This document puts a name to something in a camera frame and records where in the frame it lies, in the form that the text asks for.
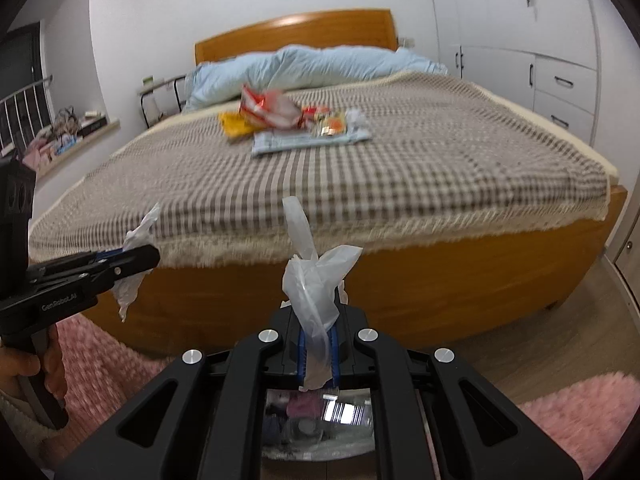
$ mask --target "light blue cloth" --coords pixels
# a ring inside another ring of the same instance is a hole
[[[240,95],[243,84],[264,90],[318,88],[368,81],[397,72],[447,75],[447,69],[410,50],[372,46],[311,48],[287,45],[276,52],[252,52],[220,62],[204,62],[186,79],[186,111],[200,110]]]
[[[295,132],[265,130],[254,134],[251,155],[258,156],[265,153],[286,152],[297,148],[315,148],[331,144],[353,144],[369,139],[371,139],[371,133],[364,128],[349,129],[344,134],[325,137],[316,137],[306,130]]]

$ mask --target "white plastic bag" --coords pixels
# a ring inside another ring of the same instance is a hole
[[[142,219],[140,225],[133,229],[133,231],[127,232],[122,245],[122,250],[128,251],[129,249],[141,247],[143,245],[153,245],[154,235],[151,232],[151,226],[156,223],[159,216],[160,204],[156,203],[156,205],[151,208],[151,211],[149,211]],[[113,285],[111,291],[114,298],[120,305],[120,311],[118,314],[122,322],[127,319],[127,309],[129,308],[129,305],[136,301],[136,298],[138,297],[138,289],[140,288],[142,280],[151,272],[151,270],[152,269],[134,274],[128,278],[123,278]]]
[[[318,252],[300,201],[282,200],[289,237],[296,254],[287,263],[282,290],[289,298],[306,336],[304,388],[316,390],[332,378],[331,349],[327,331],[338,319],[335,287],[358,261],[361,247],[341,245],[318,258]]]

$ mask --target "blue gripper pad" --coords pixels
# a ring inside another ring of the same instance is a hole
[[[333,378],[326,382],[325,388],[340,387],[340,355],[338,353],[338,331],[335,325],[327,332],[329,336],[329,345],[331,346],[331,373]],[[298,383],[300,386],[305,381],[306,372],[306,338],[305,331],[300,329],[298,337]]]
[[[121,252],[122,252],[122,247],[119,249],[114,249],[113,251],[103,251],[101,253],[96,253],[95,258],[96,260],[99,260],[100,258],[108,258],[109,256],[120,254]]]

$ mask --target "electrical outlet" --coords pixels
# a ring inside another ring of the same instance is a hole
[[[413,48],[415,46],[414,38],[406,38],[404,36],[398,36],[398,46],[404,46],[405,48]]]

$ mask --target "wooden bed frame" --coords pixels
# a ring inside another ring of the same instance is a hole
[[[196,62],[290,43],[398,46],[389,10],[334,10],[278,18],[209,38],[196,45]],[[549,231],[363,254],[346,279],[350,303],[366,311],[373,327],[409,348],[484,332],[561,303],[603,249],[625,198],[622,186],[611,188],[603,222],[581,220]],[[285,264],[156,269],[145,278],[125,324],[110,293],[86,316],[149,354],[230,348],[266,327],[286,299]]]

